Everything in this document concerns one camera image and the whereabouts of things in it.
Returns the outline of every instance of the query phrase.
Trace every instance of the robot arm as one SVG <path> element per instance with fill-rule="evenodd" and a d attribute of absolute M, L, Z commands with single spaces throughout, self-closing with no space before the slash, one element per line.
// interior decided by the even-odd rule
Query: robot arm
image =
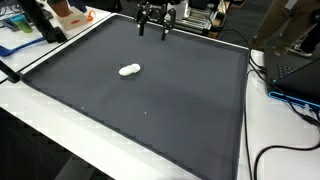
<path fill-rule="evenodd" d="M 169 33 L 169 30 L 174 28 L 176 21 L 176 11 L 174 9 L 170 9 L 168 11 L 168 3 L 167 2 L 150 2 L 150 1 L 142 1 L 137 5 L 138 10 L 134 15 L 134 20 L 137 22 L 137 26 L 139 28 L 139 35 L 143 36 L 144 33 L 144 25 L 148 20 L 153 19 L 163 26 L 162 31 L 162 40 L 166 39 L 166 34 Z M 168 22 L 165 19 L 165 16 L 170 15 L 170 21 Z"/>

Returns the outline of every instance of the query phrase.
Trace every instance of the black cable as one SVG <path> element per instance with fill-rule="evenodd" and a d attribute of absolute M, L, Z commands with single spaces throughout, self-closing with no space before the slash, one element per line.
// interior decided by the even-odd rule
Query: black cable
<path fill-rule="evenodd" d="M 305 121 L 308 122 L 309 124 L 314 125 L 314 126 L 320 128 L 320 121 L 319 121 L 319 120 L 316 120 L 316 119 L 314 119 L 314 118 L 311 117 L 311 116 L 302 114 L 302 113 L 300 113 L 299 111 L 297 111 L 297 109 L 293 106 L 291 100 L 287 97 L 287 95 L 285 94 L 285 92 L 283 92 L 279 87 L 275 86 L 275 85 L 272 84 L 272 83 L 270 83 L 270 86 L 272 86 L 273 88 L 275 88 L 275 89 L 277 89 L 278 91 L 280 91 L 280 93 L 283 95 L 283 97 L 285 98 L 285 100 L 288 102 L 288 104 L 289 104 L 289 106 L 291 107 L 291 109 L 292 109 L 298 116 L 300 116 L 303 120 L 305 120 Z M 313 109 L 313 110 L 314 110 L 314 113 L 315 113 L 316 115 L 318 115 L 317 112 L 319 112 L 319 111 L 317 111 L 316 109 Z"/>
<path fill-rule="evenodd" d="M 21 12 L 7 13 L 7 14 L 5 14 L 5 16 L 12 15 L 12 14 L 19 14 L 19 13 L 21 13 Z"/>
<path fill-rule="evenodd" d="M 11 11 L 13 11 L 15 13 L 21 13 L 22 12 L 22 9 L 19 6 L 17 6 L 17 4 L 12 4 L 12 5 L 9 5 L 8 7 L 9 7 L 9 9 Z"/>
<path fill-rule="evenodd" d="M 134 17 L 135 16 L 135 14 L 136 14 L 136 8 L 134 8 L 134 11 L 133 11 L 133 13 L 132 13 L 132 16 L 131 17 Z"/>
<path fill-rule="evenodd" d="M 210 21 L 210 23 L 211 23 L 211 26 L 214 28 L 214 24 L 213 24 L 213 22 L 210 20 L 210 17 L 211 17 L 211 15 L 212 15 L 213 12 L 214 12 L 214 11 L 211 11 L 208 19 L 209 19 L 209 21 Z M 226 31 L 226 32 L 228 32 L 228 31 L 236 32 L 236 33 L 237 33 L 239 36 L 241 36 L 242 39 L 245 41 L 247 47 L 249 47 L 248 40 L 247 40 L 239 31 L 237 31 L 236 29 L 215 29 L 215 30 L 216 30 L 216 31 Z"/>
<path fill-rule="evenodd" d="M 251 68 L 252 68 L 252 70 L 254 70 L 255 72 L 256 72 L 256 74 L 258 75 L 258 77 L 262 80 L 262 81 L 264 81 L 264 82 L 267 82 L 267 80 L 265 79 L 265 78 L 263 78 L 262 76 L 261 76 L 261 74 L 259 73 L 259 71 L 261 71 L 261 72 L 265 72 L 264 70 L 258 70 L 258 69 L 256 69 L 252 64 L 251 64 L 251 62 L 249 61 L 249 65 L 251 66 Z"/>
<path fill-rule="evenodd" d="M 254 64 L 255 66 L 257 66 L 258 68 L 260 68 L 260 69 L 262 69 L 262 70 L 267 70 L 265 67 L 259 66 L 258 64 L 256 64 L 256 62 L 253 60 L 253 58 L 252 58 L 252 56 L 251 56 L 251 51 L 252 51 L 252 49 L 249 49 L 251 62 L 253 62 L 253 64 Z"/>
<path fill-rule="evenodd" d="M 249 74 L 253 72 L 254 70 L 251 69 L 247 73 L 247 80 L 249 79 Z M 252 177 L 252 172 L 251 172 L 251 160 L 250 160 L 250 151 L 249 151 L 249 140 L 248 140 L 248 123 L 247 123 L 247 98 L 245 97 L 244 99 L 244 137 L 245 137 L 245 146 L 246 146 L 246 151 L 247 151 L 247 163 L 248 163 L 248 168 L 249 168 L 249 175 L 250 175 L 250 180 L 253 180 Z"/>
<path fill-rule="evenodd" d="M 227 3 L 224 1 L 224 8 L 225 8 L 225 14 L 227 14 Z M 226 29 L 228 29 L 228 16 L 226 17 Z M 219 39 L 220 41 L 224 38 L 224 36 L 227 34 L 227 31 L 224 32 L 223 36 Z"/>
<path fill-rule="evenodd" d="M 318 144 L 316 144 L 315 146 L 313 147 L 310 147 L 310 148 L 296 148 L 296 147 L 289 147 L 289 146 L 279 146 L 279 145 L 274 145 L 274 146 L 269 146 L 269 147 L 266 147 L 264 149 L 262 149 L 259 154 L 257 155 L 257 158 L 256 158 L 256 161 L 254 163 L 254 168 L 253 168 L 253 175 L 254 175 L 254 180 L 258 180 L 258 165 L 259 165 L 259 160 L 261 158 L 261 156 L 271 150 L 271 149 L 288 149 L 288 150 L 294 150 L 294 151 L 313 151 L 313 150 L 316 150 L 318 148 L 320 148 L 320 141 L 318 142 Z"/>
<path fill-rule="evenodd" d="M 316 116 L 317 116 L 318 121 L 320 121 L 319 113 L 320 113 L 320 111 L 316 112 Z"/>
<path fill-rule="evenodd" d="M 0 17 L 4 16 L 7 13 L 7 7 L 6 6 L 0 6 L 0 12 L 4 9 L 3 13 L 0 13 Z"/>

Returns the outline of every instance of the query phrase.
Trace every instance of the white sponge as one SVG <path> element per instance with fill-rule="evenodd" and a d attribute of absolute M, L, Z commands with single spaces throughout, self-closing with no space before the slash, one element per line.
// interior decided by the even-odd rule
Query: white sponge
<path fill-rule="evenodd" d="M 139 64 L 131 64 L 120 69 L 119 74 L 121 76 L 129 76 L 131 74 L 139 72 L 141 69 Z"/>

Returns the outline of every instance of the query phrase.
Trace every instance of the black stand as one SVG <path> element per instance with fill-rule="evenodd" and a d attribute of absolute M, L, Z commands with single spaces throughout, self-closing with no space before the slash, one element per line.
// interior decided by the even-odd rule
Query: black stand
<path fill-rule="evenodd" d="M 41 32 L 48 43 L 62 43 L 67 40 L 59 27 L 54 28 L 43 14 L 36 0 L 16 0 L 34 26 Z"/>
<path fill-rule="evenodd" d="M 8 80 L 12 83 L 20 81 L 20 75 L 15 73 L 10 67 L 0 60 L 0 70 L 8 76 Z"/>
<path fill-rule="evenodd" d="M 167 4 L 154 5 L 147 1 L 139 3 L 137 7 L 138 11 L 136 11 L 134 15 L 134 20 L 138 23 L 139 35 L 143 36 L 144 25 L 148 20 L 152 19 L 162 24 L 163 30 L 161 39 L 164 41 L 169 30 L 174 28 L 176 22 L 176 10 L 170 9 L 167 11 Z M 170 22 L 165 19 L 167 14 L 170 15 Z"/>

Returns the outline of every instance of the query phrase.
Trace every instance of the white table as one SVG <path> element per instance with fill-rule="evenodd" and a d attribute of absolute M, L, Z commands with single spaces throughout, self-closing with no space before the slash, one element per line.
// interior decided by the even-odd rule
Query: white table
<path fill-rule="evenodd" d="M 48 5 L 45 5 L 45 8 L 47 10 L 52 11 Z M 86 15 L 90 10 L 94 10 L 96 12 L 96 17 L 94 18 L 94 20 L 89 22 L 86 25 L 80 26 L 70 31 L 66 31 L 65 35 L 68 40 L 71 40 L 73 37 L 75 37 L 82 31 L 84 31 L 85 29 L 93 26 L 94 24 L 108 17 L 111 14 L 110 12 L 107 12 L 107 11 L 102 11 L 99 9 L 88 7 L 88 11 Z M 60 24 L 55 19 L 51 19 L 50 22 L 54 27 L 60 26 Z M 41 33 L 35 27 L 33 27 L 33 32 L 30 34 L 23 33 L 22 31 L 12 32 L 8 28 L 0 29 L 0 34 L 1 34 L 0 45 L 9 49 L 13 49 L 24 43 L 27 43 L 42 37 Z M 43 41 L 35 45 L 32 45 L 30 47 L 27 47 L 23 50 L 20 50 L 19 52 L 9 57 L 5 57 L 5 58 L 0 57 L 0 60 L 3 61 L 11 69 L 17 72 L 22 68 L 24 68 L 25 66 L 29 65 L 30 63 L 32 63 L 33 61 L 42 57 L 46 53 L 54 50 L 55 48 L 61 45 L 62 44 L 59 44 L 59 43 L 48 44 L 46 41 Z M 7 78 L 7 75 L 0 71 L 0 82 L 6 78 Z"/>
<path fill-rule="evenodd" d="M 41 58 L 32 67 L 52 54 Z M 252 56 L 257 63 L 262 63 L 263 53 L 253 51 Z M 117 180 L 198 179 L 22 82 L 12 84 L 6 81 L 0 85 L 0 106 Z M 264 83 L 254 73 L 250 74 L 248 80 L 247 109 L 252 163 L 258 151 L 269 145 L 309 147 L 318 142 L 316 128 L 300 120 L 283 102 L 268 98 Z M 238 180 L 249 179 L 243 137 Z M 320 150 L 274 150 L 263 156 L 259 165 L 259 180 L 319 180 L 319 167 Z"/>

